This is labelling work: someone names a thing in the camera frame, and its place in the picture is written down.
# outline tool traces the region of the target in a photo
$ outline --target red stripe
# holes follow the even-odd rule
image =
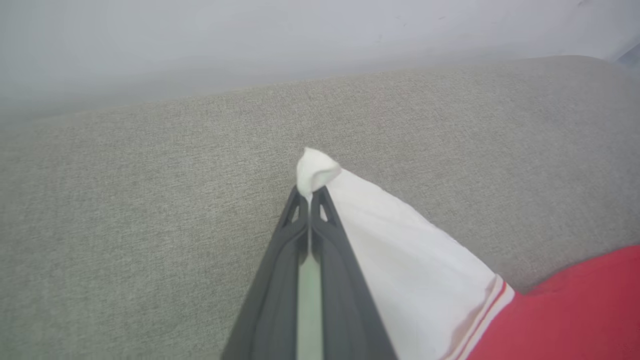
[[[469,345],[469,341],[474,337],[474,335],[476,334],[478,328],[484,322],[484,319],[486,318],[486,315],[491,311],[491,309],[493,309],[493,307],[495,306],[495,303],[498,301],[498,299],[500,299],[500,297],[504,294],[504,292],[506,290],[507,290],[507,282],[503,280],[502,281],[502,288],[500,289],[500,293],[498,293],[498,296],[495,297],[495,299],[491,303],[491,306],[489,306],[487,308],[487,310],[484,312],[484,314],[482,316],[482,319],[480,319],[480,321],[476,324],[476,328],[471,333],[471,335],[467,338],[467,342],[465,343],[465,346],[462,348],[462,350],[460,351],[458,356],[456,356],[456,360],[458,360],[460,358],[460,356],[465,353],[465,350],[467,349],[467,346]]]

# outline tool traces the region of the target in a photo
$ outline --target red and white fabric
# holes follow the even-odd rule
[[[307,149],[298,188],[324,185],[400,359],[640,359],[640,247],[521,295],[411,206]]]

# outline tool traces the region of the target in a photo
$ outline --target gray fabric upholstery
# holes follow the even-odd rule
[[[527,290],[640,240],[640,85],[557,57],[5,125],[0,354],[216,356],[304,146]]]

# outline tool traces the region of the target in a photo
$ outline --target white towel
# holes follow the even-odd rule
[[[307,148],[298,190],[324,185],[398,357],[465,358],[478,323],[513,291],[504,296],[499,276],[411,206]]]

